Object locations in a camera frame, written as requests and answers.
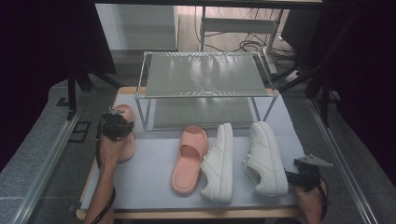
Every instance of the slipper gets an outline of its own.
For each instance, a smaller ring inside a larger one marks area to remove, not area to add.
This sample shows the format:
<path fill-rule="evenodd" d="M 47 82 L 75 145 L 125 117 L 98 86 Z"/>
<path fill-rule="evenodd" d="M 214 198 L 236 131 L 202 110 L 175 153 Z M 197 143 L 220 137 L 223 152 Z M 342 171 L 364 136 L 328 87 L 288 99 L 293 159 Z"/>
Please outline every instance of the slipper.
<path fill-rule="evenodd" d="M 100 144 L 102 135 L 105 135 L 113 142 L 121 137 L 127 137 L 127 144 L 122 150 L 118 163 L 127 161 L 134 155 L 134 111 L 128 105 L 117 105 L 111 109 L 112 112 L 120 116 L 112 116 L 105 113 L 99 122 L 96 135 L 96 161 L 100 168 Z"/>
<path fill-rule="evenodd" d="M 187 127 L 181 135 L 177 163 L 172 176 L 174 191 L 188 195 L 195 191 L 201 162 L 207 152 L 207 136 L 197 126 Z"/>

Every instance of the sneaker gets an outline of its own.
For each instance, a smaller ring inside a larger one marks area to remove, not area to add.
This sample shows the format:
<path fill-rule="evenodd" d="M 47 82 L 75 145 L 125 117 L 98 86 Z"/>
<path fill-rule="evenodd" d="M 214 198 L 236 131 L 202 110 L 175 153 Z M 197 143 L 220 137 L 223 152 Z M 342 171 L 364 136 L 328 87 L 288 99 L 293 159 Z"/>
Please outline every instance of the sneaker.
<path fill-rule="evenodd" d="M 289 186 L 271 127 L 263 121 L 250 126 L 250 151 L 245 157 L 245 171 L 261 196 L 282 197 Z"/>
<path fill-rule="evenodd" d="M 201 170 L 207 186 L 201 196 L 215 203 L 231 203 L 233 197 L 233 129 L 230 123 L 218 127 L 218 138 L 204 156 Z"/>

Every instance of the floor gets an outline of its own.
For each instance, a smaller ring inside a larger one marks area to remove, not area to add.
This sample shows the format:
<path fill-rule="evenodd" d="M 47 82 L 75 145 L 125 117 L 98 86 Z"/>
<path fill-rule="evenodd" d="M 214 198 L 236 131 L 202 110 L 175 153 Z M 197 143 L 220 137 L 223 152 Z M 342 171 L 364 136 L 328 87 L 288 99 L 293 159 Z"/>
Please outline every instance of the floor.
<path fill-rule="evenodd" d="M 232 8 L 210 8 L 207 15 L 213 17 L 254 17 L 256 9 L 236 10 Z M 199 24 L 200 8 L 196 11 L 194 7 L 179 8 L 179 51 L 197 51 L 199 42 L 195 36 L 194 18 Z M 262 10 L 258 13 L 261 18 L 273 18 L 276 10 Z M 247 34 L 214 35 L 206 40 L 206 44 L 215 46 L 222 50 L 233 50 L 239 48 L 239 43 L 245 38 L 254 39 Z M 279 38 L 276 38 L 274 48 L 292 50 L 290 46 Z M 288 51 L 278 53 L 292 56 Z M 141 56 L 139 54 L 125 55 L 114 52 L 114 61 L 118 74 L 112 76 L 122 84 L 135 86 L 141 67 Z M 286 71 L 293 66 L 291 60 L 280 60 L 276 65 L 279 72 Z M 75 216 L 79 207 L 80 194 L 83 191 L 85 181 L 91 169 L 94 158 L 93 139 L 95 136 L 95 125 L 101 111 L 105 111 L 117 94 L 117 90 L 110 87 L 104 81 L 91 76 L 94 90 L 91 92 L 78 91 L 78 104 L 82 112 L 78 122 L 90 123 L 89 131 L 82 143 L 68 142 L 64 146 L 64 152 L 54 167 L 45 189 L 39 198 L 37 205 L 30 212 L 32 215 L 28 223 L 81 223 Z M 280 78 L 275 84 L 288 81 Z M 305 153 L 314 153 L 325 161 L 337 164 L 339 156 L 346 161 L 347 166 L 336 166 L 333 169 L 320 169 L 321 173 L 330 186 L 330 202 L 328 214 L 324 223 L 364 223 L 362 211 L 373 211 L 376 220 L 371 219 L 365 223 L 395 223 L 396 214 L 396 188 L 390 183 L 384 172 L 376 163 L 373 156 L 343 121 L 338 114 L 335 104 L 329 108 L 329 122 L 331 127 L 324 133 L 312 108 L 310 101 L 304 97 L 306 82 L 285 91 L 282 96 L 293 121 L 294 129 L 304 147 Z M 46 159 L 56 140 L 57 133 L 64 127 L 64 119 L 68 108 L 56 106 L 61 97 L 66 97 L 67 90 L 65 82 L 55 85 L 49 93 L 49 102 L 46 105 L 40 119 L 22 143 L 14 158 L 0 174 L 0 222 L 9 223 L 15 216 L 15 212 L 27 197 L 26 192 L 35 181 L 35 174 L 40 170 L 40 164 Z M 72 133 L 70 139 L 79 139 L 80 133 Z M 177 223 L 206 223 L 198 220 L 183 220 Z M 222 220 L 211 221 L 212 223 L 275 223 L 274 218 L 244 219 L 244 220 Z"/>

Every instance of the forearm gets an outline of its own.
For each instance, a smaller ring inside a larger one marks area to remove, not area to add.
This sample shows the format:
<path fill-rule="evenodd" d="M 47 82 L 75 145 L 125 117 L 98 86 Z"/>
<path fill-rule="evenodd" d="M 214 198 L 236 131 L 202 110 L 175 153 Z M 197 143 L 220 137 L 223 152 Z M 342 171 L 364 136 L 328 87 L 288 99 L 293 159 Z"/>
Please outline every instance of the forearm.
<path fill-rule="evenodd" d="M 85 217 L 85 223 L 92 223 L 92 221 L 102 212 L 111 199 L 113 193 L 113 178 L 116 165 L 104 165 L 99 172 L 98 184 L 92 195 L 91 203 Z M 99 223 L 113 223 L 113 211 L 110 208 L 102 217 Z"/>

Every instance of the table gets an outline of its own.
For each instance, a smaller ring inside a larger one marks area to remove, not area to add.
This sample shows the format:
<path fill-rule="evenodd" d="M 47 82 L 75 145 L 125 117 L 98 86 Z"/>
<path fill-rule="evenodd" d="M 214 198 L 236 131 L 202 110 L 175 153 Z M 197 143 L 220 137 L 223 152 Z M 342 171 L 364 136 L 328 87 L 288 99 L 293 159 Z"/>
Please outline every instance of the table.
<path fill-rule="evenodd" d="M 115 100 L 115 105 L 128 104 L 136 109 L 134 93 L 135 88 L 121 88 Z M 257 104 L 258 107 L 262 105 L 260 100 Z M 273 110 L 274 113 L 270 113 L 267 122 L 273 127 L 276 134 L 285 169 L 296 173 L 297 170 L 294 167 L 293 160 L 303 157 L 304 152 L 292 128 L 289 113 L 281 96 L 278 96 Z M 209 145 L 211 145 L 217 136 L 217 132 L 216 130 L 205 131 L 208 135 Z M 115 218 L 301 216 L 292 190 L 287 196 L 280 199 L 258 198 L 252 195 L 254 184 L 243 171 L 243 159 L 248 153 L 249 146 L 248 129 L 234 129 L 233 132 L 235 148 L 233 155 L 233 202 L 230 205 L 222 205 L 208 202 L 200 197 L 200 189 L 205 186 L 204 178 L 201 178 L 196 191 L 189 197 L 180 197 L 171 190 L 170 179 L 177 159 L 177 145 L 181 131 L 146 133 L 143 130 L 141 120 L 136 117 L 134 126 L 136 152 L 129 161 L 119 165 L 115 176 L 115 187 L 118 193 L 118 197 L 113 204 Z M 154 161 L 157 166 L 147 166 Z M 94 162 L 81 197 L 81 208 L 77 210 L 77 216 L 81 219 L 86 215 L 97 176 L 98 169 Z"/>

